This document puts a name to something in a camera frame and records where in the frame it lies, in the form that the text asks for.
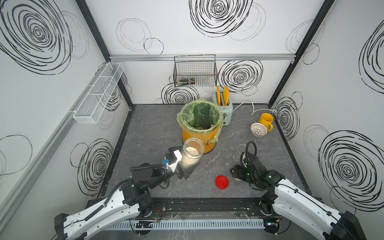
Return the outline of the cream lid oatmeal jar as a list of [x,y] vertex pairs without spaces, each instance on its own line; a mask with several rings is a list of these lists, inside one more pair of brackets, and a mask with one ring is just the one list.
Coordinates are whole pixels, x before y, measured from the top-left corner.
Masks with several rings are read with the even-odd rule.
[[188,169],[200,163],[200,159],[205,151],[204,144],[197,138],[190,138],[185,141],[182,147],[182,161],[180,166]]

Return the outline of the red jar lid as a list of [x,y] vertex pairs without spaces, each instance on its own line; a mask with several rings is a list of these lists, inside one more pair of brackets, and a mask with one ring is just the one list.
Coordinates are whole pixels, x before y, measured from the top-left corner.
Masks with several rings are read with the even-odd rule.
[[217,178],[215,180],[215,184],[216,184],[218,189],[224,190],[224,189],[228,188],[229,180],[227,177],[220,175],[220,176],[217,176]]

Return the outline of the yellow trash bin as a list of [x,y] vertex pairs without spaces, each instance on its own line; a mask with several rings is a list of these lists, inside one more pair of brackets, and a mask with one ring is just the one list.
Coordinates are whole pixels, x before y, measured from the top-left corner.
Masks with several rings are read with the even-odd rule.
[[183,143],[185,143],[185,141],[187,141],[190,138],[199,139],[204,144],[204,148],[205,148],[204,154],[207,154],[211,152],[217,144],[218,137],[219,137],[219,129],[215,128],[212,131],[209,130],[207,133],[205,133],[204,131],[191,132],[191,131],[182,129],[182,136],[183,136]]

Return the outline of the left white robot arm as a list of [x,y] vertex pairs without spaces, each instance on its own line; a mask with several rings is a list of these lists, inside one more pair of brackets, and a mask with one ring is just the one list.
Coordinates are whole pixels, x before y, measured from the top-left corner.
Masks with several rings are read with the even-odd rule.
[[106,198],[79,213],[57,215],[53,239],[89,240],[123,220],[150,214],[154,207],[150,190],[168,185],[173,176],[187,179],[202,155],[196,147],[172,147],[161,164],[130,168],[132,176],[119,182]]

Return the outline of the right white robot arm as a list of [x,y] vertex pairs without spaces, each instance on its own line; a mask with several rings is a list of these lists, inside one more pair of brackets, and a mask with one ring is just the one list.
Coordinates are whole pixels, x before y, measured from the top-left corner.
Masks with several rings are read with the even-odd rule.
[[318,240],[364,240],[363,228],[351,212],[341,213],[296,187],[276,170],[267,170],[251,153],[249,141],[241,153],[240,164],[231,169],[234,179],[243,181],[256,191],[264,192],[259,208],[263,215],[277,214],[306,230]]

